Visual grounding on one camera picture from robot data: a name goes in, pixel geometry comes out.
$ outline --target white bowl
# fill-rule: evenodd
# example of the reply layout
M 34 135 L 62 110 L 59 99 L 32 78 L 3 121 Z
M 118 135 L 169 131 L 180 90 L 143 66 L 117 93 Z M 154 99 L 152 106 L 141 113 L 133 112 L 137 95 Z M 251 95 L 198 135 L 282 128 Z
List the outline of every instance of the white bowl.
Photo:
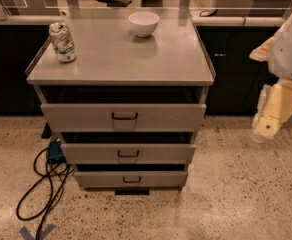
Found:
M 128 17 L 131 29 L 140 37 L 150 36 L 157 28 L 159 19 L 152 12 L 136 12 Z

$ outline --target black cable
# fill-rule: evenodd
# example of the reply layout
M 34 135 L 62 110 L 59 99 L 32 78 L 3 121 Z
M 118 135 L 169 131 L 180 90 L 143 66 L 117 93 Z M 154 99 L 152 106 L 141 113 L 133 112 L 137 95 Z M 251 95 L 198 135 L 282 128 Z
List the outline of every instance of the black cable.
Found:
M 52 164 L 50 162 L 48 162 L 48 159 L 47 159 L 47 152 L 49 151 L 50 147 L 56 142 L 53 141 L 49 144 L 48 147 L 44 148 L 43 150 L 41 150 L 35 160 L 34 160 L 34 163 L 33 163 L 33 169 L 35 171 L 35 173 L 37 175 L 39 175 L 41 178 L 24 194 L 24 196 L 21 198 L 21 200 L 18 202 L 18 205 L 17 205 L 17 208 L 16 208 L 16 216 L 19 220 L 22 220 L 22 221 L 30 221 L 30 220 L 33 220 L 35 218 L 38 218 L 39 216 L 42 215 L 42 219 L 40 221 L 40 224 L 37 228 L 37 231 L 36 231 L 36 240 L 39 240 L 40 239 L 40 234 L 41 234 L 41 231 L 42 231 L 42 227 L 43 227 L 43 224 L 46 220 L 46 217 L 47 215 L 55 208 L 55 206 L 59 203 L 63 193 L 64 193 L 64 185 L 65 185 L 65 182 L 66 182 L 66 179 L 67 177 L 73 172 L 73 170 L 70 170 L 70 165 L 69 164 L 66 164 L 64 161 L 61 161 L 61 162 L 58 162 L 56 164 Z M 45 164 L 45 173 L 40 173 L 38 170 L 37 170 L 37 161 L 38 161 L 38 158 L 44 154 L 46 152 L 46 164 Z M 65 168 L 58 172 L 57 171 L 57 168 L 59 168 L 62 164 L 66 165 Z M 61 184 L 59 186 L 59 188 L 57 189 L 57 191 L 55 192 L 54 190 L 54 184 L 53 184 L 53 181 L 52 181 L 52 177 L 58 177 Z M 50 194 L 49 194 L 49 198 L 48 198 L 48 201 L 47 203 L 45 204 L 45 206 L 43 207 L 43 209 L 41 209 L 38 213 L 36 213 L 35 215 L 33 216 L 30 216 L 30 217 L 22 217 L 20 215 L 20 207 L 22 205 L 22 203 L 25 201 L 25 199 L 29 196 L 29 194 L 31 192 L 33 192 L 33 190 L 41 183 L 43 182 L 45 179 L 48 180 L 49 182 L 49 185 L 50 185 Z

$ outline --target silver can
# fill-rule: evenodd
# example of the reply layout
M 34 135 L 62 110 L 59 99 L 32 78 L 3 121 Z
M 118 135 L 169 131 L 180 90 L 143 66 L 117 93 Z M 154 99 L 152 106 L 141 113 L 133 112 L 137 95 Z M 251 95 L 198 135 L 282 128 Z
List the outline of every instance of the silver can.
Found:
M 66 24 L 50 24 L 49 35 L 52 38 L 52 45 L 60 62 L 70 62 L 76 59 L 74 41 Z

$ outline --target desk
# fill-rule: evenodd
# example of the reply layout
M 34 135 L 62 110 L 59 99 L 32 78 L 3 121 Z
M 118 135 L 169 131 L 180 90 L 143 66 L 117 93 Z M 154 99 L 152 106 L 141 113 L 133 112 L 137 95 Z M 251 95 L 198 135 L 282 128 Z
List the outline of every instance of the desk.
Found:
M 161 20 L 139 38 L 137 10 L 74 10 L 77 59 L 58 62 L 50 45 L 27 79 L 84 189 L 186 183 L 214 72 L 187 11 L 145 9 Z

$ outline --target cable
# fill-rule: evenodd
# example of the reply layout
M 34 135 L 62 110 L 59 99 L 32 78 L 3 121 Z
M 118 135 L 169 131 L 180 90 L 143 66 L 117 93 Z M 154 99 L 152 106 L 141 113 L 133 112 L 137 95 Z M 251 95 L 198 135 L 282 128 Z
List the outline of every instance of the cable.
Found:
M 58 204 L 58 202 L 60 201 L 63 193 L 64 193 L 64 185 L 66 183 L 67 177 L 73 172 L 73 170 L 70 170 L 70 165 L 67 164 L 64 161 L 59 161 L 58 163 L 49 163 L 48 160 L 46 159 L 46 164 L 45 164 L 45 173 L 40 173 L 37 170 L 37 161 L 38 158 L 42 155 L 46 153 L 46 158 L 47 158 L 47 152 L 49 151 L 50 147 L 56 142 L 53 141 L 49 144 L 48 147 L 44 148 L 43 150 L 41 150 L 33 163 L 33 170 L 35 171 L 35 173 L 37 175 L 39 175 L 41 178 L 23 195 L 23 197 L 21 198 L 21 200 L 18 202 L 18 205 L 16 207 L 16 216 L 19 220 L 21 221 L 30 221 L 33 219 L 38 218 L 39 216 L 42 215 L 41 221 L 38 225 L 37 231 L 36 231 L 36 240 L 40 239 L 40 234 L 42 232 L 42 228 L 43 228 L 43 224 L 46 220 L 47 215 L 55 208 L 55 206 Z M 66 165 L 65 168 L 63 170 L 61 170 L 60 172 L 57 171 L 57 168 L 59 168 L 62 164 Z M 60 180 L 61 184 L 58 187 L 57 190 L 54 190 L 54 184 L 52 181 L 53 177 L 58 177 L 58 179 Z M 20 215 L 20 208 L 21 205 L 23 204 L 23 202 L 26 200 L 26 198 L 29 196 L 29 194 L 31 192 L 34 191 L 34 189 L 41 183 L 43 182 L 45 179 L 48 180 L 49 185 L 50 185 L 50 194 L 49 194 L 49 198 L 47 203 L 45 204 L 45 206 L 43 207 L 43 209 L 41 209 L 38 213 L 36 213 L 35 215 L 32 215 L 30 217 L 22 217 Z

